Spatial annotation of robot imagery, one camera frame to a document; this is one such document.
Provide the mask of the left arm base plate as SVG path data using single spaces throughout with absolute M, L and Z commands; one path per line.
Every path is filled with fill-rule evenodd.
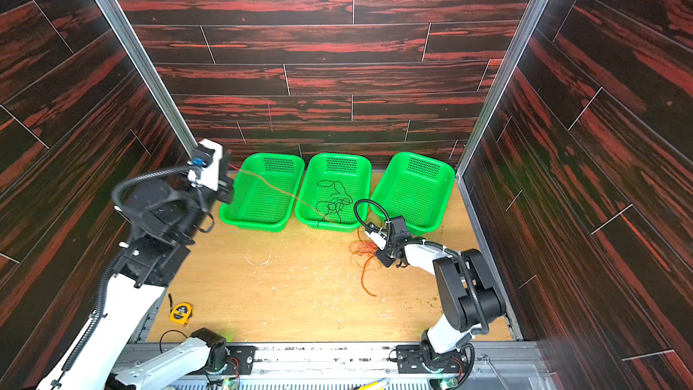
M 256 359 L 256 346 L 227 344 L 225 352 L 212 355 L 211 363 L 204 368 L 191 372 L 191 376 L 249 376 Z

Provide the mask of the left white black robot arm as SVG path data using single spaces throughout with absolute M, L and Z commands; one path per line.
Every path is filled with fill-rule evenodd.
M 213 203 L 231 201 L 227 170 L 227 164 L 192 162 L 115 186 L 112 200 L 131 224 L 129 237 L 101 276 L 90 320 L 39 388 L 163 389 L 192 372 L 213 375 L 227 369 L 226 338 L 201 329 L 140 366 L 113 370 L 180 270 Z

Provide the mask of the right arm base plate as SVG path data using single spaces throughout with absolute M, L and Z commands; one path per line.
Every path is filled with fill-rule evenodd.
M 396 345 L 388 355 L 400 374 L 457 374 L 463 375 L 473 364 L 465 350 L 439 354 L 420 343 Z

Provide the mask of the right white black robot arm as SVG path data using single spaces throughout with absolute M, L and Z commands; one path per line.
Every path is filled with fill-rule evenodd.
M 472 340 L 487 334 L 489 324 L 506 314 L 505 300 L 482 253 L 456 251 L 415 237 L 404 217 L 390 217 L 373 200 L 356 201 L 354 214 L 375 244 L 375 257 L 382 265 L 416 267 L 435 277 L 442 316 L 420 339 L 424 368 L 439 373 L 461 353 L 471 363 Z

